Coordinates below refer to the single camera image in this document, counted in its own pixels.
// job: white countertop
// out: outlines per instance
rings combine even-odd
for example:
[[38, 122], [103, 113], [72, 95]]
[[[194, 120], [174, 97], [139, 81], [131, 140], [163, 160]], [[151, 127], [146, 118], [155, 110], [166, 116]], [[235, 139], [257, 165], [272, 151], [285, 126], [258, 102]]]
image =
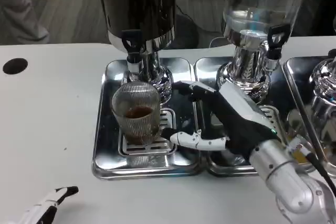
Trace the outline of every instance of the white countertop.
[[[335, 37], [291, 38], [284, 60], [326, 55]], [[161, 57], [230, 56], [233, 46], [162, 51]], [[0, 221], [17, 221], [50, 190], [76, 185], [55, 224], [287, 223], [259, 177], [193, 177], [103, 182], [92, 175], [101, 77], [125, 55], [110, 45], [1, 46], [0, 66], [28, 60], [20, 74], [0, 73]]]

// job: robotic finger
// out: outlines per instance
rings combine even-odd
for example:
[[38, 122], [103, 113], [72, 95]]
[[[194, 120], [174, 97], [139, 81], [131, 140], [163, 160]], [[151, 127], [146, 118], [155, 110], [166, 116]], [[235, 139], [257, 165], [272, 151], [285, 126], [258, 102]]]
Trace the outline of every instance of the robotic finger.
[[29, 208], [18, 224], [51, 224], [55, 218], [57, 207], [65, 198], [78, 192], [77, 186], [58, 188], [50, 192], [39, 203]]

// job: glass cup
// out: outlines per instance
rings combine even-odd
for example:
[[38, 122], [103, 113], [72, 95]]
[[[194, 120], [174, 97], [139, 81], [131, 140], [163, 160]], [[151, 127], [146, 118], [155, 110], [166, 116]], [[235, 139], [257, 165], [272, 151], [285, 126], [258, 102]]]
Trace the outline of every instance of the glass cup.
[[148, 145], [160, 126], [160, 95], [155, 87], [140, 81], [122, 85], [112, 97], [112, 112], [129, 144]]

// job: metal drip tray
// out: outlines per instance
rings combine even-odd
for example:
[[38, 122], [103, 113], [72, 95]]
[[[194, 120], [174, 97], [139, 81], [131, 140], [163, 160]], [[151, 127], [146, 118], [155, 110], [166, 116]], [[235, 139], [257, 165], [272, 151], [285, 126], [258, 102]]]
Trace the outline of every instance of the metal drip tray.
[[[175, 112], [171, 109], [161, 110], [161, 121], [159, 130], [163, 130], [166, 127], [173, 129], [176, 128]], [[120, 155], [122, 156], [153, 154], [169, 155], [176, 151], [176, 145], [162, 137], [158, 137], [153, 143], [149, 145], [139, 146], [129, 144], [121, 131], [119, 132], [119, 148]]]
[[[213, 57], [198, 60], [194, 66], [196, 80], [215, 88], [218, 69], [221, 65], [229, 63], [231, 59], [232, 57]], [[287, 116], [291, 110], [296, 108], [296, 104], [281, 68], [274, 71], [270, 79], [271, 88], [260, 107], [273, 121], [280, 139], [287, 143], [291, 137], [294, 137], [294, 130], [288, 126]], [[213, 118], [211, 111], [201, 102], [197, 104], [197, 115], [199, 128], [207, 135], [207, 138], [217, 138], [225, 135], [223, 126]], [[250, 164], [227, 151], [208, 152], [206, 159], [208, 171], [216, 176], [230, 177], [257, 174]], [[311, 164], [307, 163], [303, 157], [299, 156], [298, 161], [308, 172], [313, 170]]]
[[327, 59], [333, 58], [292, 58], [282, 68], [297, 103], [288, 121], [297, 132], [306, 133], [329, 175], [336, 177], [336, 105], [317, 97], [315, 85], [309, 81], [314, 68]]
[[[194, 72], [182, 58], [162, 58], [160, 62], [173, 75], [175, 82], [193, 81]], [[119, 130], [111, 111], [111, 99], [128, 73], [127, 62], [116, 60], [108, 64], [102, 79], [92, 172], [100, 179], [130, 179], [162, 176], [186, 176], [201, 170], [201, 153], [174, 146], [161, 138], [148, 146], [129, 145]], [[196, 107], [188, 97], [173, 91], [161, 109], [161, 127], [182, 131], [198, 129]]]

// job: drip tray grate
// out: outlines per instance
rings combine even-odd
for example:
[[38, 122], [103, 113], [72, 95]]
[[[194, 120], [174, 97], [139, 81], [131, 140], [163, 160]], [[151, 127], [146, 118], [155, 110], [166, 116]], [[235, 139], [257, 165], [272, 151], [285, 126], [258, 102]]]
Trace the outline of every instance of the drip tray grate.
[[[163, 130], [164, 128], [176, 128], [176, 118], [175, 112], [171, 109], [162, 109], [161, 110], [161, 120], [160, 120], [160, 128], [159, 131]], [[149, 145], [134, 145], [129, 144], [125, 139], [124, 135], [119, 133], [119, 150], [120, 154], [123, 156], [130, 156], [130, 155], [157, 155], [163, 154], [168, 155], [172, 154], [176, 150], [176, 146], [171, 143], [170, 141], [158, 137], [153, 143]]]

